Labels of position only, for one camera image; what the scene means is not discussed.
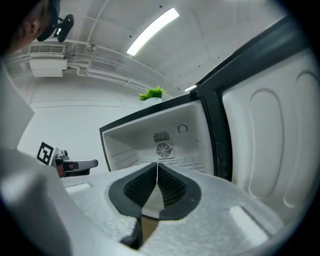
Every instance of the qr code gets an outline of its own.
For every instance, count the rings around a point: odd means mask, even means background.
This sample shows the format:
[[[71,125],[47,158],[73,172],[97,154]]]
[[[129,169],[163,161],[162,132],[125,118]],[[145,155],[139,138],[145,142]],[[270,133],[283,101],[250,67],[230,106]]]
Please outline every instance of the qr code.
[[[54,148],[52,146],[49,146],[48,144],[42,142],[39,148],[38,155],[36,156],[36,159],[38,159],[40,162],[48,166],[50,163],[50,159],[53,154],[53,151],[54,151]]]

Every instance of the ceiling light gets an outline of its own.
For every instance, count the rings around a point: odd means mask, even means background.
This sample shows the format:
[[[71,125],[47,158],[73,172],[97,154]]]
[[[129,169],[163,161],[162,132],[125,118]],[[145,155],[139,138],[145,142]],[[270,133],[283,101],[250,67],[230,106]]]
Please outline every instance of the ceiling light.
[[[127,53],[135,56],[142,46],[165,25],[179,17],[175,8],[171,8],[166,13],[157,18],[150,26],[148,26],[139,37],[133,42]]]
[[[186,92],[192,90],[193,88],[196,88],[196,85],[192,85],[190,87],[188,87],[187,89],[184,89]]]

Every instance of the person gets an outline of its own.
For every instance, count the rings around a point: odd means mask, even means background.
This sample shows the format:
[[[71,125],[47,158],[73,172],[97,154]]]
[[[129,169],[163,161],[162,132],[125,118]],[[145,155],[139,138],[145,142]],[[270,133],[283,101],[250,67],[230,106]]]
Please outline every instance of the person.
[[[55,31],[60,13],[60,0],[40,0],[13,33],[6,53],[13,53],[35,39],[42,42]]]

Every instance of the white plant pot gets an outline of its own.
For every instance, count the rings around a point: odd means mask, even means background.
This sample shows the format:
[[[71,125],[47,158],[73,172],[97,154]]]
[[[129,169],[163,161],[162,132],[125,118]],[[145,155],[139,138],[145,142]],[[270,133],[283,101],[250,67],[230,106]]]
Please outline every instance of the white plant pot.
[[[161,102],[162,98],[148,98],[143,102],[143,104],[145,108],[148,108]]]

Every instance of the black cap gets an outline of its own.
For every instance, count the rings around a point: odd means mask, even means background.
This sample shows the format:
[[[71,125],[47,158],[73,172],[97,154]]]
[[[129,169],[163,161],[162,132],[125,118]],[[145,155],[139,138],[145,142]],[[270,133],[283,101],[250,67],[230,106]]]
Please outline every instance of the black cap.
[[[37,38],[39,42],[48,39],[55,31],[58,24],[58,17],[60,13],[60,0],[49,0],[48,6],[50,20],[45,31]]]

